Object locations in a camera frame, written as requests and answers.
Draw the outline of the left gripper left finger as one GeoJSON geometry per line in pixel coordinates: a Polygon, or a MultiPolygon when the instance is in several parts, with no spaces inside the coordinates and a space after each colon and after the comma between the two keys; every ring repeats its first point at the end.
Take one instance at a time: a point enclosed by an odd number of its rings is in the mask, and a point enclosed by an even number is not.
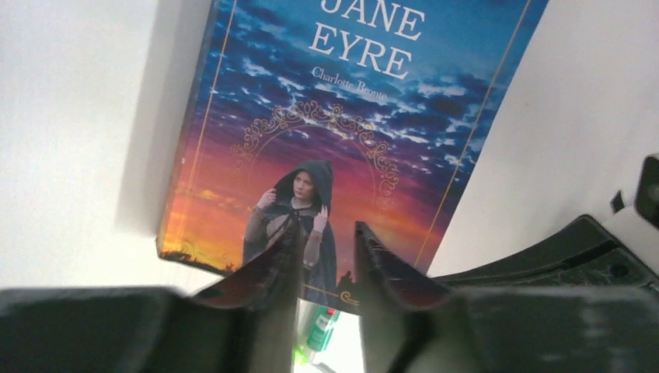
{"type": "Polygon", "coordinates": [[[302,235],[195,295],[172,288],[10,288],[3,372],[289,372],[302,235]]]}

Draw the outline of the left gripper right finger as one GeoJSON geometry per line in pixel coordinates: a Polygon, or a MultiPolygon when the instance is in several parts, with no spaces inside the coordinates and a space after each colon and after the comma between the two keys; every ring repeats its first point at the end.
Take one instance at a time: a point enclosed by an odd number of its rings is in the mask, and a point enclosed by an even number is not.
{"type": "Polygon", "coordinates": [[[355,226],[368,372],[656,372],[658,291],[439,284],[355,226]]]}

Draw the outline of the Jane Eyre paperback book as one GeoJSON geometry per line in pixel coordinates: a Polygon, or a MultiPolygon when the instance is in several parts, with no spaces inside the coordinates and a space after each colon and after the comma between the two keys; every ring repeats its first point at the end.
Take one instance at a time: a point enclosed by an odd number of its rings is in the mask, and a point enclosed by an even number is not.
{"type": "Polygon", "coordinates": [[[156,239],[228,275],[299,221],[303,297],[356,313],[354,224],[421,272],[544,1],[214,1],[156,239]]]}

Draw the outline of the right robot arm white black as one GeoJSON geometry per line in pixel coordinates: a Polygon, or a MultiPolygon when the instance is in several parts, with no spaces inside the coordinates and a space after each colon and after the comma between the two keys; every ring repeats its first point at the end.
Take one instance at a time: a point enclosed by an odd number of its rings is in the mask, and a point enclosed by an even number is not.
{"type": "Polygon", "coordinates": [[[658,275],[589,214],[521,252],[435,277],[458,286],[630,286],[658,291],[658,275]]]}

